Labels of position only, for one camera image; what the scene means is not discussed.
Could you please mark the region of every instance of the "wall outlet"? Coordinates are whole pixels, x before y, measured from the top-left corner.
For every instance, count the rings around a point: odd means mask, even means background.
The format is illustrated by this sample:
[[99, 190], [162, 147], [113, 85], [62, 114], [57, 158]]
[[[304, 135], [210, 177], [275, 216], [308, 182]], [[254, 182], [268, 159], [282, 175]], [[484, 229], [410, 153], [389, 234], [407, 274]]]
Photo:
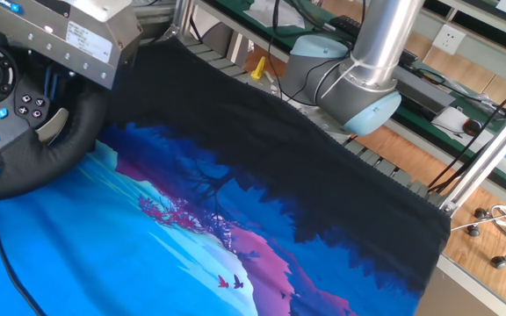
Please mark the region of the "wall outlet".
[[444, 25], [438, 33], [435, 41], [432, 42], [434, 47], [438, 47], [448, 54], [456, 54], [460, 43], [466, 37], [466, 34], [450, 25]]

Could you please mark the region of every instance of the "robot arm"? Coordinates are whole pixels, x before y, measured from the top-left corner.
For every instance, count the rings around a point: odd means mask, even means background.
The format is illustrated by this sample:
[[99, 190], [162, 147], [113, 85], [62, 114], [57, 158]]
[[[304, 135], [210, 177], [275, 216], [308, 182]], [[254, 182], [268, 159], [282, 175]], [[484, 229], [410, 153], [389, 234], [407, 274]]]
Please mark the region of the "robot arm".
[[299, 101], [320, 106], [357, 135], [375, 131], [401, 103], [394, 70], [423, 3], [373, 0], [352, 52], [332, 39], [300, 38], [286, 67], [283, 91], [305, 85]]

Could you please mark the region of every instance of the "metal frame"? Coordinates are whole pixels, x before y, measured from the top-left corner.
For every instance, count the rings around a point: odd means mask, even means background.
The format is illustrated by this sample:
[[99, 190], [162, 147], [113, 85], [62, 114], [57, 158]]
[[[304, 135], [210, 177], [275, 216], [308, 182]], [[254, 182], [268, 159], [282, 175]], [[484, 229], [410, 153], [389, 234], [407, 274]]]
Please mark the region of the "metal frame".
[[441, 210], [450, 212], [452, 216], [454, 216], [454, 213], [466, 202], [472, 193], [477, 190], [480, 184], [491, 174], [505, 155], [506, 124], [450, 191], [446, 200], [440, 206]]

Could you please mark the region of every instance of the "steering wheel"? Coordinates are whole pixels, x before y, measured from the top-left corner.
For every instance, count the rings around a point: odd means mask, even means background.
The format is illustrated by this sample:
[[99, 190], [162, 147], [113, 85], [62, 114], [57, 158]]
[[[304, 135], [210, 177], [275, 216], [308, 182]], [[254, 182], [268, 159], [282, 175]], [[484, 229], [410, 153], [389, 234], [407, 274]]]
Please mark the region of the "steering wheel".
[[[21, 73], [13, 57], [0, 47], [0, 200], [36, 190], [75, 167], [95, 144], [109, 95], [83, 79], [70, 115], [42, 92], [42, 84]], [[58, 134], [64, 137], [52, 143]]]

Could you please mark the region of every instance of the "blue fabric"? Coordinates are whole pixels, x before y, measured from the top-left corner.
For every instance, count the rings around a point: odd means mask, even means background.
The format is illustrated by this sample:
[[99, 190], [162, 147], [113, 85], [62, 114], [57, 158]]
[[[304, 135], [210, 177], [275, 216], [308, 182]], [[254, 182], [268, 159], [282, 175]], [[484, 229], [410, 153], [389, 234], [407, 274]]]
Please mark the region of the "blue fabric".
[[[0, 202], [5, 251], [48, 315], [415, 312], [442, 212], [176, 42], [141, 49], [134, 78], [94, 153]], [[32, 314], [0, 259], [0, 315]]]

